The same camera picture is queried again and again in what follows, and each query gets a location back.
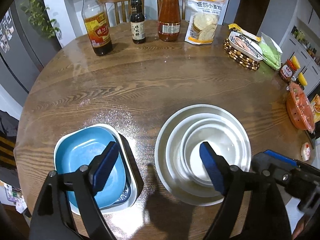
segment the red lid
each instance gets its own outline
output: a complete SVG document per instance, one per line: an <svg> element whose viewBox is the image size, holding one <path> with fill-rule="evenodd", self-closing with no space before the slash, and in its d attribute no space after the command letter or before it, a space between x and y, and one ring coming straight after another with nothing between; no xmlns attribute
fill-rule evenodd
<svg viewBox="0 0 320 240"><path fill-rule="evenodd" d="M293 71L297 71L297 68L294 66L291 60L287 59L287 64L290 68L293 69Z"/></svg>

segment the screw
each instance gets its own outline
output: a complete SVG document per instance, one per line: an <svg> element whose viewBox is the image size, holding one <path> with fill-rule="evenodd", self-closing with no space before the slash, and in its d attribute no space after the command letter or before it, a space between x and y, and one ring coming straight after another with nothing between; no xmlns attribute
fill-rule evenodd
<svg viewBox="0 0 320 240"><path fill-rule="evenodd" d="M53 176L55 176L57 174L57 171L50 171L49 172L49 176L50 177L53 177Z"/></svg>
<svg viewBox="0 0 320 240"><path fill-rule="evenodd" d="M268 170L263 170L263 171L262 171L262 174L263 174L264 176L266 176L266 177L269 177L269 176L270 176L270 171L268 171Z"/></svg>
<svg viewBox="0 0 320 240"><path fill-rule="evenodd" d="M87 169L88 169L88 166L87 166L87 165L82 165L82 166L80 166L80 168L79 168L79 170L82 171L82 172L86 171Z"/></svg>
<svg viewBox="0 0 320 240"><path fill-rule="evenodd" d="M237 171L237 170L239 170L239 168L238 168L238 166L231 165L231 166L230 166L230 170L232 170L232 171Z"/></svg>
<svg viewBox="0 0 320 240"><path fill-rule="evenodd" d="M284 174L283 177L282 177L282 180L286 181L288 178L289 178L289 175L288 174Z"/></svg>

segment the black bottle cap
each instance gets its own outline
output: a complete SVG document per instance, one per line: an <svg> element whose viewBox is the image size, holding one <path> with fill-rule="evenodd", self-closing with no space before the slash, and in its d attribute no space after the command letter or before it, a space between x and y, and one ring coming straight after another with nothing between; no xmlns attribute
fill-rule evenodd
<svg viewBox="0 0 320 240"><path fill-rule="evenodd" d="M136 7L136 6L141 6L142 1L141 0L131 0L131 6Z"/></svg>

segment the soy sauce bottle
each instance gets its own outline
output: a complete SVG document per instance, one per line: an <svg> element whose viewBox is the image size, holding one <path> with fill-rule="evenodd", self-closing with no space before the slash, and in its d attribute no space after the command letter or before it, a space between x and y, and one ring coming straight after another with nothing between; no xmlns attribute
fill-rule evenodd
<svg viewBox="0 0 320 240"><path fill-rule="evenodd" d="M105 6L99 0L83 0L82 18L93 51L97 56L112 51L112 42L107 26Z"/></svg>
<svg viewBox="0 0 320 240"><path fill-rule="evenodd" d="M144 43L146 41L146 33L144 31L145 17L142 13L141 0L131 0L131 33L132 41L135 44Z"/></svg>

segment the brown door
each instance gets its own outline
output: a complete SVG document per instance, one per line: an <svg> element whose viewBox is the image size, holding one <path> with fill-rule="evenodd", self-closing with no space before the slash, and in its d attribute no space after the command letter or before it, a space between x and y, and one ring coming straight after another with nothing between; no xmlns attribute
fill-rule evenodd
<svg viewBox="0 0 320 240"><path fill-rule="evenodd" d="M270 0L240 0L235 23L244 30L257 34Z"/></svg>

